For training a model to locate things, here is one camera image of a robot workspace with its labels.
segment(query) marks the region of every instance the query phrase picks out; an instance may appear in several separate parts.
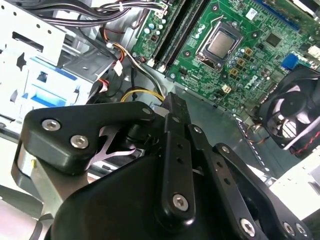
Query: white wire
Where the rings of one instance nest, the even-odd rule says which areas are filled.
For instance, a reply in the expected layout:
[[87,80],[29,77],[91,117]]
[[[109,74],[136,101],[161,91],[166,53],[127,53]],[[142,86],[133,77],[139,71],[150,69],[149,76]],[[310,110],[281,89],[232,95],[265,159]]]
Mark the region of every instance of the white wire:
[[160,94],[161,94],[163,97],[165,97],[165,95],[164,95],[164,93],[162,92],[161,86],[160,86],[159,82],[157,81],[157,79],[155,79],[149,72],[147,72],[145,69],[143,69],[143,68],[137,63],[137,61],[134,59],[134,57],[127,51],[127,49],[125,49],[125,48],[124,48],[123,46],[121,46],[120,44],[116,44],[116,45],[117,45],[119,48],[121,48],[121,49],[127,54],[127,56],[132,60],[133,64],[134,64],[137,68],[139,68],[142,72],[144,72],[145,74],[147,74],[150,78],[152,78],[152,79],[155,81],[157,87],[159,88]]

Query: black metal bar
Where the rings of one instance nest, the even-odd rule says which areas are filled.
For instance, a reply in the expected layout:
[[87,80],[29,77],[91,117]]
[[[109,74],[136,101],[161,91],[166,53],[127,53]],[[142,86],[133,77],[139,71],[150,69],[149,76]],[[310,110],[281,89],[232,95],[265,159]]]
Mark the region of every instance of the black metal bar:
[[[232,170],[238,181],[241,194],[251,199],[258,211],[260,225],[271,240],[305,240],[312,239],[311,233],[305,224],[300,221],[271,190],[248,168],[239,156],[223,143],[215,145],[214,151],[219,153],[226,160],[228,167]],[[285,229],[287,223],[294,233],[288,233]],[[297,229],[300,224],[306,231],[304,236]]]
[[169,110],[170,113],[179,118],[184,124],[191,124],[186,101],[178,97],[178,95],[169,92],[168,96],[161,104],[161,107]]
[[[265,234],[256,225],[240,191],[226,165],[224,158],[212,151],[206,135],[196,125],[188,126],[191,140],[192,160],[196,166],[201,167],[208,186],[213,191],[212,196],[217,211],[225,216],[225,222],[230,227],[230,239],[267,240]],[[242,227],[242,220],[250,222],[254,228],[251,235]]]
[[[97,151],[102,127],[147,124],[154,118],[152,109],[139,101],[43,108],[27,114],[20,139],[31,155],[63,173],[75,175],[88,169]],[[45,130],[42,122],[47,119],[58,121],[61,128]],[[73,147],[71,137],[75,135],[85,136],[88,147]]]
[[158,221],[169,232],[180,232],[195,220],[195,193],[190,143],[184,124],[169,113],[160,141],[157,204]]

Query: metal panel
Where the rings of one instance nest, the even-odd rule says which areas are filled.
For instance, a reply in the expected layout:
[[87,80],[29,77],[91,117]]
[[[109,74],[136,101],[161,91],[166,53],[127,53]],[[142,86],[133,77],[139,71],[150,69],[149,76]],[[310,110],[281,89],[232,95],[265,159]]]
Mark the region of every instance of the metal panel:
[[[5,0],[0,0],[0,29],[0,49],[10,48],[24,52],[27,58],[40,57],[55,66],[58,64],[65,39],[61,29]],[[13,39],[13,33],[22,37]],[[32,46],[35,43],[42,50]]]

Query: black fan housing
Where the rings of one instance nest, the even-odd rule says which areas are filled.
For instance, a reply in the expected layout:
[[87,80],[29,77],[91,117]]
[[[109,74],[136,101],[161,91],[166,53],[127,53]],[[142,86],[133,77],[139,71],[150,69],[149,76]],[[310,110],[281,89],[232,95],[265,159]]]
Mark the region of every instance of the black fan housing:
[[260,106],[258,118],[280,148],[305,158],[320,144],[320,73],[297,66]]

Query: wire bundle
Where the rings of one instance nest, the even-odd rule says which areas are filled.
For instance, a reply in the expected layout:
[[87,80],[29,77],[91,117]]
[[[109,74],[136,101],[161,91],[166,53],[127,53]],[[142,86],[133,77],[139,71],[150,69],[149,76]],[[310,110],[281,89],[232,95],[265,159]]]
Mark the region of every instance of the wire bundle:
[[123,46],[121,46],[118,43],[114,43],[113,44],[116,48],[122,50],[125,52],[125,54],[128,56],[128,59],[130,60],[130,62],[132,63],[132,66],[134,66],[140,73],[142,73],[144,76],[146,76],[148,79],[150,79],[150,81],[153,83],[153,85],[156,88],[156,91],[158,92],[157,94],[160,95],[161,97],[164,98],[164,94],[161,90],[160,84],[159,82],[155,79],[154,76],[152,76],[149,72],[147,72],[142,66],[140,66],[137,61],[134,59],[134,57],[128,52],[127,49],[125,49]]
[[[131,8],[140,8],[153,11],[163,11],[164,6],[159,2],[142,0],[123,0],[116,3],[107,3],[100,7],[89,7],[78,0],[46,0],[33,6],[22,6],[25,10],[38,15],[48,23],[65,27],[94,27],[115,21],[124,16]],[[68,11],[79,13],[91,19],[63,19],[43,16],[53,11]]]

